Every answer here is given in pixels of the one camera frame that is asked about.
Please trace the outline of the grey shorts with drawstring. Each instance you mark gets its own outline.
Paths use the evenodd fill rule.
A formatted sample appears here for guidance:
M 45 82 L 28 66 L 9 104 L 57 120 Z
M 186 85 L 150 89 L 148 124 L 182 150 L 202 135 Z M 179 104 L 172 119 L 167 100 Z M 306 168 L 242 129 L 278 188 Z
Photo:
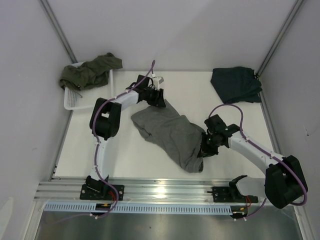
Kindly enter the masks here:
M 198 153 L 205 130 L 180 115 L 167 100 L 164 103 L 165 108 L 148 106 L 134 113 L 133 125 L 145 141 L 162 148 L 184 171 L 201 173 L 204 160 Z

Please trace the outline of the dark navy shorts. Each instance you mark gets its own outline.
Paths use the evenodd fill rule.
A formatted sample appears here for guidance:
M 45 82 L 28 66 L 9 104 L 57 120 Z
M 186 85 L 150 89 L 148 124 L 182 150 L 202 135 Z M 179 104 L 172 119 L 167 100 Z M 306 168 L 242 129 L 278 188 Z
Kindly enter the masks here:
M 214 68 L 210 83 L 224 104 L 262 102 L 262 84 L 251 68 Z

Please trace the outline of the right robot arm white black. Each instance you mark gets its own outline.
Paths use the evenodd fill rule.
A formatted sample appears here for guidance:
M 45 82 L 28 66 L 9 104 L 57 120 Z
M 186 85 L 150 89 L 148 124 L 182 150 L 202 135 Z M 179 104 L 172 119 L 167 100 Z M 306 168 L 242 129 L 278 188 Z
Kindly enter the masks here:
M 232 201 L 239 202 L 246 196 L 261 197 L 282 209 L 306 196 L 307 182 L 296 157 L 273 152 L 245 136 L 236 124 L 226 125 L 217 114 L 204 123 L 207 131 L 202 135 L 200 157 L 217 155 L 218 148 L 224 146 L 244 156 L 264 174 L 262 178 L 241 175 L 230 181 L 228 196 Z

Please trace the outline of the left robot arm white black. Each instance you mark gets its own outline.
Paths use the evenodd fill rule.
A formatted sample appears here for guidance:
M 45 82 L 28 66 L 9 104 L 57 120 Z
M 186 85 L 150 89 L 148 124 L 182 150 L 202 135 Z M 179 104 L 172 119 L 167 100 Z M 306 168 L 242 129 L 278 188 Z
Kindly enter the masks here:
M 108 196 L 110 187 L 106 184 L 109 178 L 107 148 L 111 138 L 120 129 L 121 113 L 128 107 L 145 101 L 148 105 L 165 108 L 164 90 L 161 88 L 164 78 L 152 74 L 151 77 L 139 75 L 126 90 L 111 98 L 98 98 L 89 122 L 93 136 L 96 138 L 93 168 L 86 178 L 85 185 L 97 200 Z

